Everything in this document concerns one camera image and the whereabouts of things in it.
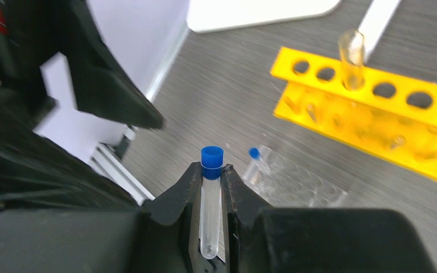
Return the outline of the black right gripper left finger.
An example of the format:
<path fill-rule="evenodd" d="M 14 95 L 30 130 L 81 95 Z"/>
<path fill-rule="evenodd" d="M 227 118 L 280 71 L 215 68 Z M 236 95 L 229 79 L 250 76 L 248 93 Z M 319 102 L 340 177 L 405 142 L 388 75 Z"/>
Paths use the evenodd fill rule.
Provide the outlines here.
<path fill-rule="evenodd" d="M 199 272 L 201 167 L 144 206 L 0 213 L 0 272 Z"/>

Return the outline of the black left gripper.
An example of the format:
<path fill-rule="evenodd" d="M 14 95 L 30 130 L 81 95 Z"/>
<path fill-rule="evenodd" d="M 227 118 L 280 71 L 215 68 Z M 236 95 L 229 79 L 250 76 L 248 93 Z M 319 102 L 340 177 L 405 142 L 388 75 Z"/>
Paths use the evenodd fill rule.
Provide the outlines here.
<path fill-rule="evenodd" d="M 161 129 L 164 117 L 122 69 L 86 1 L 48 1 L 52 34 L 66 56 L 77 109 L 110 121 Z M 44 1 L 0 1 L 0 105 L 34 129 L 56 106 L 41 66 L 57 53 L 44 29 Z"/>

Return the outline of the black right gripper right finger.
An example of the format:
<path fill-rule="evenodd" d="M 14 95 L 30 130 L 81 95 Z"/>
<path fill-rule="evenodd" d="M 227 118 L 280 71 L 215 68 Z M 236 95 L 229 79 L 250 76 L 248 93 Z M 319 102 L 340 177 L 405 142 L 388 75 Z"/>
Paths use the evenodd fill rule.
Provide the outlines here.
<path fill-rule="evenodd" d="M 221 174 L 228 272 L 435 272 L 413 224 L 378 208 L 278 208 Z"/>

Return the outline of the blue-capped small test tube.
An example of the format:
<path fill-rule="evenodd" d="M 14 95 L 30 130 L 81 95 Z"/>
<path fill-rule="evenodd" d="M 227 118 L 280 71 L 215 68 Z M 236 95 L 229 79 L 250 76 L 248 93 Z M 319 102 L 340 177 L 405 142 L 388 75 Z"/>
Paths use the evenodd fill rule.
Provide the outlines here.
<path fill-rule="evenodd" d="M 271 167 L 267 162 L 272 150 L 267 146 L 252 147 L 249 149 L 251 163 L 249 164 L 245 174 L 242 176 L 244 182 L 252 185 L 257 185 L 260 181 L 260 176 L 271 175 Z"/>

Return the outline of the large clear glass test tube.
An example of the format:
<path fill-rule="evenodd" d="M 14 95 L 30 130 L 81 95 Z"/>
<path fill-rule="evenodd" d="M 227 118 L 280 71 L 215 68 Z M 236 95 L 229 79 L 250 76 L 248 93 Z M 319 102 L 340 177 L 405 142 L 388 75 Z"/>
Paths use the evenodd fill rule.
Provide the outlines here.
<path fill-rule="evenodd" d="M 358 90 L 364 84 L 365 38 L 359 30 L 348 30 L 338 39 L 341 80 L 348 90 Z"/>

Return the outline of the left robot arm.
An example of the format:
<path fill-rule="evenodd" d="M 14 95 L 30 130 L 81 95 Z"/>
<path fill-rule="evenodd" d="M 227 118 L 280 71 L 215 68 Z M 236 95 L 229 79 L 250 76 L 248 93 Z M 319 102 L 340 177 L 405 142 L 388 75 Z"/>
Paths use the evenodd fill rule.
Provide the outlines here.
<path fill-rule="evenodd" d="M 0 1 L 0 212 L 7 209 L 131 209 L 110 179 L 34 128 L 54 108 L 40 67 L 68 60 L 81 112 L 161 129 L 164 118 L 119 65 L 86 1 Z"/>

